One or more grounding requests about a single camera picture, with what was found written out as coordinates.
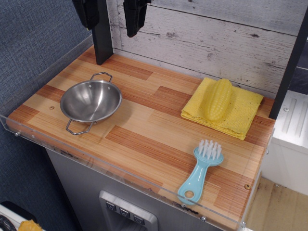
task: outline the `yellow cloth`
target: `yellow cloth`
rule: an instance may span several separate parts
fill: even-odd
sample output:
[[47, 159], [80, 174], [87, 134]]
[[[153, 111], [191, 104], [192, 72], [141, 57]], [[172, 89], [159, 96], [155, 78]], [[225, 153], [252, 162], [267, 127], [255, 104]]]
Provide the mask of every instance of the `yellow cloth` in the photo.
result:
[[43, 229], [33, 220], [25, 220], [20, 223], [18, 231], [42, 231]]
[[196, 92], [182, 109], [181, 116], [230, 136], [244, 140], [263, 99], [262, 95], [232, 87], [231, 101], [225, 115], [218, 121], [205, 119], [207, 93], [216, 81], [204, 78]]

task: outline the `black cable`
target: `black cable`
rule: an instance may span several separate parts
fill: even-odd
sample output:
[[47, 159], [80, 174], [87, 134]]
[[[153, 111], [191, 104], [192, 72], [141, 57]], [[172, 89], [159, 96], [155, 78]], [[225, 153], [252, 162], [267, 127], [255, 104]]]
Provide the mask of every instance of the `black cable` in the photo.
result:
[[3, 215], [0, 215], [0, 228], [3, 231], [16, 231], [15, 226]]

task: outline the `yellow object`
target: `yellow object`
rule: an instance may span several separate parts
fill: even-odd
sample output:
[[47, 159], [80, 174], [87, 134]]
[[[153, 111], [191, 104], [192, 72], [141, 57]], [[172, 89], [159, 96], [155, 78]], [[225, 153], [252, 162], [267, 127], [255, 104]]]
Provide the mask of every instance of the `yellow object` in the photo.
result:
[[205, 103], [205, 117], [209, 121], [217, 121], [225, 114], [231, 99], [232, 84], [223, 78], [214, 83], [208, 91]]
[[25, 220], [21, 222], [18, 231], [42, 231], [43, 229], [33, 220]]
[[262, 95], [232, 87], [230, 104], [217, 121], [205, 116], [205, 106], [215, 80], [204, 78], [191, 99], [182, 109], [181, 116], [230, 136], [244, 140], [263, 99]]

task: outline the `blue brush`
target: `blue brush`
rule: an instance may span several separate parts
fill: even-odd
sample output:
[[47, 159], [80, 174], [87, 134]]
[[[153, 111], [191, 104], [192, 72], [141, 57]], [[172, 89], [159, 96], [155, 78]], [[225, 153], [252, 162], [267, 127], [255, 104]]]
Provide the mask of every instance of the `blue brush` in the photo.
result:
[[187, 205], [194, 205], [193, 202], [197, 203], [200, 200], [207, 168], [217, 166], [223, 161], [221, 146], [217, 142], [213, 143], [213, 141], [201, 140], [199, 147], [194, 149], [193, 154], [197, 159], [197, 164], [178, 191], [178, 195], [182, 196], [178, 197], [179, 200]]

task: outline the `wooden plank wall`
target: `wooden plank wall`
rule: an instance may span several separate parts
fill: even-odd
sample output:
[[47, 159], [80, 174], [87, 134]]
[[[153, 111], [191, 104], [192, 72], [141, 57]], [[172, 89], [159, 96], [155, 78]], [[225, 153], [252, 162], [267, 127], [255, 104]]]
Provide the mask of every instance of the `wooden plank wall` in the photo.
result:
[[129, 38], [123, 0], [107, 0], [114, 53], [274, 98], [307, 1], [153, 0]]

